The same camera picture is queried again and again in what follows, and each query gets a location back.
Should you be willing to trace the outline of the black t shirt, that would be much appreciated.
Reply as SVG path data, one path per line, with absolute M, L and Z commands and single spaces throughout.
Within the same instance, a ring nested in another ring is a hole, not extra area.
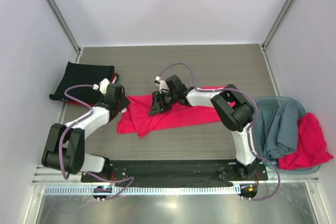
M 114 66 L 112 65 L 86 65 L 68 62 L 60 84 L 55 93 L 49 95 L 49 98 L 54 101 L 73 102 L 72 99 L 65 96 L 66 89 L 80 84 L 98 84 L 105 78 L 111 81 L 113 75 Z M 88 87 L 70 90 L 68 94 L 87 104 L 95 104 L 100 100 L 100 93 Z

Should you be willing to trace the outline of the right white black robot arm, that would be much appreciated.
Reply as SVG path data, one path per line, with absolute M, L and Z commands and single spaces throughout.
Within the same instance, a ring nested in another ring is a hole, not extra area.
M 152 93 L 152 105 L 149 115 L 170 111 L 174 104 L 187 107 L 213 108 L 222 124 L 231 131 L 236 148 L 236 171 L 241 179 L 254 176 L 258 166 L 255 148 L 248 130 L 253 122 L 255 109 L 245 96 L 229 84 L 224 88 L 203 89 L 187 88 L 177 75 L 162 80 L 154 80 L 159 87 Z

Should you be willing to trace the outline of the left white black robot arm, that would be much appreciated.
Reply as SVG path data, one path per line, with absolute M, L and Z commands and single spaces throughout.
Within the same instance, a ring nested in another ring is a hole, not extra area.
M 101 93 L 98 103 L 90 106 L 69 94 L 76 88 L 92 88 Z M 98 128 L 124 113 L 130 100 L 123 85 L 103 79 L 99 84 L 80 84 L 65 90 L 65 96 L 84 105 L 89 111 L 66 124 L 55 123 L 50 127 L 41 163 L 47 168 L 61 171 L 65 180 L 70 174 L 85 173 L 107 182 L 112 175 L 110 160 L 85 151 L 86 138 Z

